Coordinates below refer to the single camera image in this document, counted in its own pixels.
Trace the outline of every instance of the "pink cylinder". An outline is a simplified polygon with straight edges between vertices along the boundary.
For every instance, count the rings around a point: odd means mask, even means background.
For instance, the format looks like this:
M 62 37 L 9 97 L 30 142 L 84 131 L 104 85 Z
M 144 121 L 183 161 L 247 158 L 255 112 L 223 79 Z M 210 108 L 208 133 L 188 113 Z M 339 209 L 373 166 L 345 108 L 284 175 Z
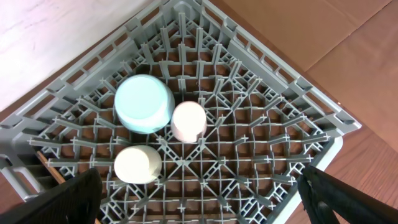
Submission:
M 197 142 L 206 133 L 206 127 L 206 113 L 200 104 L 186 101 L 174 109 L 171 129 L 179 141 Z

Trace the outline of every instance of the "brown cardboard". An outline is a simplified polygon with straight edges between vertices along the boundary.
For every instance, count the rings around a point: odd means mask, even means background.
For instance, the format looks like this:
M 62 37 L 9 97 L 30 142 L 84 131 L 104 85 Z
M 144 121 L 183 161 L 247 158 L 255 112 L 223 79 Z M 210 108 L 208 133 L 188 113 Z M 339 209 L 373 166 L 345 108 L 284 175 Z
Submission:
M 390 0 L 223 0 L 308 70 Z
M 307 73 L 398 151 L 398 1 L 392 1 Z

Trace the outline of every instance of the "light blue cylinder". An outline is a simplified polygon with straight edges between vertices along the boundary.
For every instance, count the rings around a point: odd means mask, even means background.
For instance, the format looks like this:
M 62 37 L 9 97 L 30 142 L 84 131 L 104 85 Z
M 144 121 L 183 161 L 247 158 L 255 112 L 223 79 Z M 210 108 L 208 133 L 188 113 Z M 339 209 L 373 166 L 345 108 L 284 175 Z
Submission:
M 175 106 L 170 89 L 150 75 L 134 75 L 122 82 L 114 105 L 123 126 L 139 134 L 163 128 L 170 121 Z

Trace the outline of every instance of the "crate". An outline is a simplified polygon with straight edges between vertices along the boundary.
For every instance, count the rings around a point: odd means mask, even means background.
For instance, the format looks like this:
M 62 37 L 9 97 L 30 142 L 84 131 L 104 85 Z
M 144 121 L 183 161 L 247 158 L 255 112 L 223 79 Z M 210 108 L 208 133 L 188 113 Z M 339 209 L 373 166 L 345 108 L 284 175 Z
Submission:
M 170 125 L 148 135 L 119 122 L 113 99 L 127 77 L 150 74 L 176 104 L 205 109 L 195 144 Z M 53 187 L 37 151 L 66 179 L 90 167 L 103 177 L 102 223 L 283 223 L 300 203 L 297 178 L 324 170 L 361 125 L 207 0 L 157 0 L 32 97 L 0 125 L 0 168 L 24 200 Z M 159 178 L 126 184 L 113 161 L 147 144 Z

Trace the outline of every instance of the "plastic basket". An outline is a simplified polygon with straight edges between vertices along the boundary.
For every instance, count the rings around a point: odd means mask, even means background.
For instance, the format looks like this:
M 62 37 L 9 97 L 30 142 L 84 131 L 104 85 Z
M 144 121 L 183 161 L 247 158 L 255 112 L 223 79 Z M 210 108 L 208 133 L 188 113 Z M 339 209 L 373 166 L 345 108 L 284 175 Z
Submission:
M 169 125 L 126 130 L 113 98 L 140 73 L 166 83 L 176 104 L 199 102 L 205 137 L 183 144 Z M 35 193 L 16 172 L 38 192 L 53 186 L 26 159 L 37 151 L 66 179 L 97 168 L 102 223 L 283 223 L 300 203 L 302 169 L 325 169 L 360 127 L 209 1 L 154 1 L 1 123 L 0 168 L 24 200 Z M 135 144 L 162 155 L 151 184 L 114 174 L 116 154 Z

